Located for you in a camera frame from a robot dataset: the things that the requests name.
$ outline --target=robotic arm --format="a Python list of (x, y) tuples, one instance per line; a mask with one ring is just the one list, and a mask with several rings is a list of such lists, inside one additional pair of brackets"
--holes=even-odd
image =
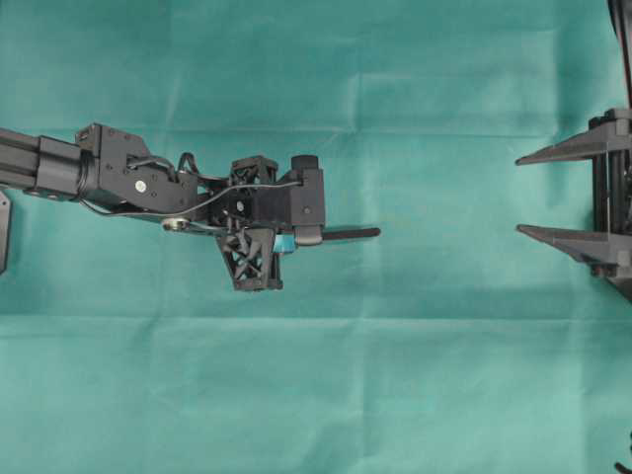
[[(215, 238), (235, 289), (282, 289), (280, 255), (325, 240), (373, 237), (379, 229), (326, 232), (318, 158), (294, 156), (277, 178), (263, 156), (233, 162), (225, 178), (203, 175), (191, 153), (178, 168), (142, 138), (92, 124), (75, 143), (0, 129), (0, 187), (75, 201), (104, 217)], [(0, 273), (6, 268), (11, 203), (0, 192)]]

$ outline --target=screw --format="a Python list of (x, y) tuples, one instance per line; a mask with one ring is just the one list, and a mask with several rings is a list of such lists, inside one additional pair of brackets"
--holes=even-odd
[(139, 193), (144, 193), (145, 191), (147, 191), (147, 184), (144, 181), (138, 180), (135, 184), (135, 187)]

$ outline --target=black wire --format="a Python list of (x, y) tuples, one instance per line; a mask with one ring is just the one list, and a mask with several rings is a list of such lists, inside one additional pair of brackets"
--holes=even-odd
[(96, 207), (94, 207), (92, 204), (86, 202), (83, 199), (79, 199), (79, 202), (86, 207), (87, 209), (91, 210), (92, 212), (94, 212), (95, 214), (99, 214), (103, 217), (132, 217), (132, 216), (142, 216), (142, 215), (147, 215), (147, 216), (155, 216), (155, 217), (178, 217), (180, 215), (183, 214), (188, 214), (189, 212), (193, 212), (194, 210), (198, 210), (201, 207), (204, 207), (205, 205), (209, 205), (212, 202), (214, 202), (215, 200), (218, 200), (219, 198), (221, 198), (222, 196), (224, 196), (226, 193), (229, 193), (231, 191), (235, 191), (235, 190), (244, 190), (244, 189), (256, 189), (256, 188), (287, 188), (289, 186), (298, 186), (300, 185), (299, 181), (290, 181), (289, 183), (282, 183), (280, 185), (235, 185), (235, 186), (230, 186), (228, 188), (223, 189), (222, 191), (220, 191), (219, 193), (217, 193), (215, 196), (213, 197), (209, 197), (207, 200), (204, 200), (192, 207), (189, 207), (188, 209), (184, 209), (181, 210), (179, 212), (147, 212), (147, 211), (133, 211), (133, 212), (103, 212), (102, 210), (97, 209)]

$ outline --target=black plastic claw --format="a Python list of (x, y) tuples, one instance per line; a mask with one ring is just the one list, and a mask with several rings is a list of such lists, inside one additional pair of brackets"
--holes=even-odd
[(549, 163), (553, 161), (589, 160), (610, 151), (628, 150), (632, 147), (630, 135), (617, 135), (616, 123), (608, 122), (580, 133), (557, 145), (547, 146), (515, 161), (520, 165)]
[(519, 225), (516, 230), (583, 264), (631, 266), (632, 236), (533, 225)]
[(381, 234), (381, 232), (382, 231), (377, 227), (371, 227), (368, 229), (332, 229), (323, 232), (323, 240), (366, 239), (369, 237), (377, 237)]

